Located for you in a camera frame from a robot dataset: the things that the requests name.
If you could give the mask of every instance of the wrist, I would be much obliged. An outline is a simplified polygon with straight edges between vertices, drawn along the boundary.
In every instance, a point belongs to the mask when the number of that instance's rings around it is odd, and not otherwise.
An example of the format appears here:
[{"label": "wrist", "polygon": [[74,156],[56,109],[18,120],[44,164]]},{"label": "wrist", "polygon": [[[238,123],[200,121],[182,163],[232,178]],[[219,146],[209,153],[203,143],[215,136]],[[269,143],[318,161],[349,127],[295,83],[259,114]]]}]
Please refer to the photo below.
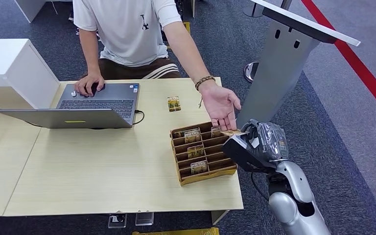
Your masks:
[{"label": "wrist", "polygon": [[198,91],[200,94],[206,93],[210,88],[213,88],[215,86],[218,86],[217,83],[214,80],[207,80],[203,83],[201,83],[198,87]]},{"label": "wrist", "polygon": [[97,66],[87,66],[89,75],[101,75],[100,68]]}]

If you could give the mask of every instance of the striped shorts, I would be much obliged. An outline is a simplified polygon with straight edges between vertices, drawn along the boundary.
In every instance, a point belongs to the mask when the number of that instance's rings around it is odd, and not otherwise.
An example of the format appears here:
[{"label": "striped shorts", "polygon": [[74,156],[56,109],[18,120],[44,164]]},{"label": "striped shorts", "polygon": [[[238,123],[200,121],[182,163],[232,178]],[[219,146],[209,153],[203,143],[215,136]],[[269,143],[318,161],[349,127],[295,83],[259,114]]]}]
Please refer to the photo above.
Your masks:
[{"label": "striped shorts", "polygon": [[168,58],[158,58],[149,65],[127,67],[109,59],[99,59],[98,64],[104,80],[179,78],[178,67]]}]

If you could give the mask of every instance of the wooden card holder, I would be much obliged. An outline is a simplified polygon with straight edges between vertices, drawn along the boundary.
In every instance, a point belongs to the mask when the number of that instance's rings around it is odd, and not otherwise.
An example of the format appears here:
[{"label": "wooden card holder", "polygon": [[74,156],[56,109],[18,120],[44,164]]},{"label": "wooden card holder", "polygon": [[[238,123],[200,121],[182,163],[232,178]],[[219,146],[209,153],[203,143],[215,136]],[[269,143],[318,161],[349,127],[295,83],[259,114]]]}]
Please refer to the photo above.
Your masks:
[{"label": "wooden card holder", "polygon": [[[175,157],[175,164],[178,172],[178,178],[181,186],[211,179],[221,175],[234,174],[237,170],[237,165],[233,160],[227,157],[222,150],[222,146],[228,140],[228,136],[219,136],[211,138],[211,122],[206,122],[198,125],[187,126],[171,131],[171,145]],[[177,138],[175,133],[199,128],[201,133],[201,140],[193,143],[185,144],[185,138]],[[187,149],[189,147],[204,145],[204,156],[196,158],[188,158]],[[207,171],[199,174],[191,174],[191,163],[207,160]]]}]

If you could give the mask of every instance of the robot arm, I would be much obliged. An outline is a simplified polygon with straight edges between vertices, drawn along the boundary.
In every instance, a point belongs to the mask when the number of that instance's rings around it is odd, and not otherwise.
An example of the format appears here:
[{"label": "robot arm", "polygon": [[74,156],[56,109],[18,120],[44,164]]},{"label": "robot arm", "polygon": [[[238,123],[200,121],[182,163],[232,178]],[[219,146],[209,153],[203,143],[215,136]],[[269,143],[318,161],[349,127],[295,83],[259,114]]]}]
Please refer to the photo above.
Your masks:
[{"label": "robot arm", "polygon": [[265,173],[269,206],[288,235],[330,235],[302,169],[288,160],[284,131],[276,124],[248,121],[231,136],[224,153],[248,172]]}]

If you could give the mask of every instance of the mouse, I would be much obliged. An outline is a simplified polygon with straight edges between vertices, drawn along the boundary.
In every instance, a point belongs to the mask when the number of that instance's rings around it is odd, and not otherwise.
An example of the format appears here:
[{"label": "mouse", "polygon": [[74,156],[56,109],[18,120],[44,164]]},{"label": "mouse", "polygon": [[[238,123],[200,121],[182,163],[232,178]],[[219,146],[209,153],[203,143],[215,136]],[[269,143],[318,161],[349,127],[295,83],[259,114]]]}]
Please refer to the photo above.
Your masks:
[{"label": "mouse", "polygon": [[[93,96],[96,95],[96,92],[97,92],[97,86],[98,86],[98,82],[95,82],[95,83],[93,83],[93,85],[92,85],[92,93],[93,93]],[[100,91],[104,90],[105,87],[106,87],[106,84],[103,84],[103,87],[101,88]]]}]

